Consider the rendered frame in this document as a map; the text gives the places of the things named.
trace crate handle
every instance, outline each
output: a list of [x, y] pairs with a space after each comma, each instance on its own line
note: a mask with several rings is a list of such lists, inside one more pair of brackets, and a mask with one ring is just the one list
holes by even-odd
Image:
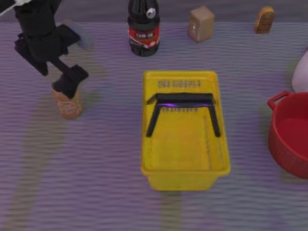
[[146, 137], [151, 137], [162, 107], [174, 108], [197, 108], [207, 107], [210, 112], [213, 130], [216, 137], [220, 137], [220, 129], [213, 103], [212, 93], [157, 93], [153, 95], [146, 103], [152, 104], [156, 101], [150, 124], [148, 126]]

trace dark bottle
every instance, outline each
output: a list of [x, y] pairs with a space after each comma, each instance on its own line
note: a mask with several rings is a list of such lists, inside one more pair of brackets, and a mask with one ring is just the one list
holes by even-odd
[[159, 7], [157, 0], [130, 0], [128, 3], [129, 44], [139, 56], [156, 53], [159, 46]]

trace red label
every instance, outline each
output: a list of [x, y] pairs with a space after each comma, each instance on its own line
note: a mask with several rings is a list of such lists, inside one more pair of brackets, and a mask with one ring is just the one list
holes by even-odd
[[159, 26], [149, 31], [138, 31], [130, 27], [128, 36], [130, 44], [151, 49], [159, 43]]

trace yellow plastic crate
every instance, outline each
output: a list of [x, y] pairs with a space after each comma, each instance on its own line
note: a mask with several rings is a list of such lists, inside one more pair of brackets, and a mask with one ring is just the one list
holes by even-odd
[[207, 190], [218, 177], [229, 174], [215, 72], [145, 72], [142, 104], [141, 171], [153, 189]]

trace red pot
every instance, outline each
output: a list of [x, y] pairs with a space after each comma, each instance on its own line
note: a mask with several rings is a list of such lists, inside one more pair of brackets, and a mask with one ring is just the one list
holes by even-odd
[[273, 110], [269, 130], [273, 158], [287, 172], [308, 179], [308, 92], [283, 91], [268, 106]]

